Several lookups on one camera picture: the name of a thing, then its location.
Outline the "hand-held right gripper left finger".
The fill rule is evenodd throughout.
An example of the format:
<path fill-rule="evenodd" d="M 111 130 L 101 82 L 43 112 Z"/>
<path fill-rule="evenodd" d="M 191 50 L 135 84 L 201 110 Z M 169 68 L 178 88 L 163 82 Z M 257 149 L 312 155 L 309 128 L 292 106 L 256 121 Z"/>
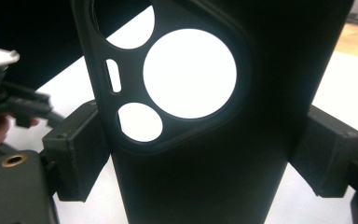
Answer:
<path fill-rule="evenodd" d="M 97 105 L 81 105 L 42 142 L 50 192 L 64 202 L 85 202 L 110 157 Z"/>

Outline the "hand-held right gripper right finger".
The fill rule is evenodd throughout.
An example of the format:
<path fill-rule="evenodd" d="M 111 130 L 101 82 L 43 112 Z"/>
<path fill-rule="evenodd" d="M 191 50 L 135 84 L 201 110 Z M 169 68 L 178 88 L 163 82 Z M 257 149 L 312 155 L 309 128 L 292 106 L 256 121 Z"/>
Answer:
<path fill-rule="evenodd" d="M 349 165 L 356 159 L 358 131 L 312 105 L 289 163 L 317 196 L 341 198 Z"/>

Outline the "black phone case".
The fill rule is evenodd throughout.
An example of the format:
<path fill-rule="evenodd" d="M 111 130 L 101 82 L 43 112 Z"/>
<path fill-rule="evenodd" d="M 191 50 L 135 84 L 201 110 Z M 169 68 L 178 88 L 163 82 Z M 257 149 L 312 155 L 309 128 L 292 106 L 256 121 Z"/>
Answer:
<path fill-rule="evenodd" d="M 186 28 L 214 35 L 232 52 L 237 81 L 216 112 L 162 113 L 162 134 L 136 142 L 117 112 L 152 104 L 147 47 L 111 45 L 94 0 L 71 1 L 129 223 L 262 224 L 353 0 L 149 1 L 153 40 Z"/>

